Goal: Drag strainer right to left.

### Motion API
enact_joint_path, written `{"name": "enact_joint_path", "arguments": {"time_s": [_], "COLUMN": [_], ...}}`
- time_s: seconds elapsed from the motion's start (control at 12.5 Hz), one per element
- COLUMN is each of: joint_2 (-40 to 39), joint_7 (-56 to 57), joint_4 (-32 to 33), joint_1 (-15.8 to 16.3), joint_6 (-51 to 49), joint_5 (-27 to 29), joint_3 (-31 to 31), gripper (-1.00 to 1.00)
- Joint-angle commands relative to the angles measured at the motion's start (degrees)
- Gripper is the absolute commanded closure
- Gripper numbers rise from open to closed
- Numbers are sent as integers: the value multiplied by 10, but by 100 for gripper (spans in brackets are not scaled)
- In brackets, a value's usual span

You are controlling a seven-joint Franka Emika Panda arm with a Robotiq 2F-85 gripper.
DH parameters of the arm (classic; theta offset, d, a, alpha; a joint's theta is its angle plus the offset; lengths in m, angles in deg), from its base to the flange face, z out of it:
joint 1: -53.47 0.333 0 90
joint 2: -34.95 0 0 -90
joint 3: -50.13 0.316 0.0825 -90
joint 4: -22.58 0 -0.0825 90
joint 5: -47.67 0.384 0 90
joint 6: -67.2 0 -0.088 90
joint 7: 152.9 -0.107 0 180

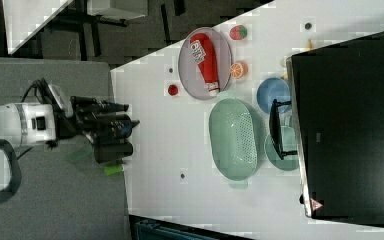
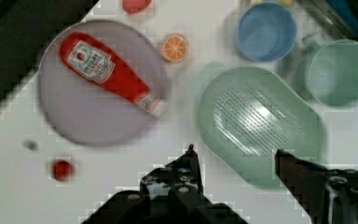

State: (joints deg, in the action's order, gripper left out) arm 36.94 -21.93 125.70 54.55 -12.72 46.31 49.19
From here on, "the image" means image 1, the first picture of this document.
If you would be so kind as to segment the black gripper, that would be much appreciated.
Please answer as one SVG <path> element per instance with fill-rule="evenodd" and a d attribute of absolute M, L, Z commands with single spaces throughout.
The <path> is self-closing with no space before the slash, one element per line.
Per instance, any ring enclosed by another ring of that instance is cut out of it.
<path fill-rule="evenodd" d="M 71 139 L 78 135 L 85 135 L 91 124 L 85 120 L 86 107 L 97 104 L 96 98 L 71 96 L 67 97 L 62 88 L 49 84 L 46 87 L 46 103 L 52 106 L 52 116 L 55 123 L 55 139 L 47 141 L 48 146 L 57 146 L 60 140 Z M 102 101 L 97 104 L 97 112 L 126 112 L 128 104 L 118 104 Z M 139 120 L 118 120 L 105 123 L 98 128 L 98 136 L 113 138 L 128 138 Z"/>

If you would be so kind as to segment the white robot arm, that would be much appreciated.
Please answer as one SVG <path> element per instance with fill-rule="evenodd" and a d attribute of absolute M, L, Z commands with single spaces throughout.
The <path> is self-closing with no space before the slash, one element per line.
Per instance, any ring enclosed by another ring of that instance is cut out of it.
<path fill-rule="evenodd" d="M 0 105 L 0 205 L 17 193 L 22 180 L 19 159 L 36 146 L 54 148 L 61 140 L 84 136 L 99 164 L 133 154 L 128 138 L 139 122 L 127 115 L 127 104 L 67 97 L 44 80 L 28 90 L 34 102 Z"/>

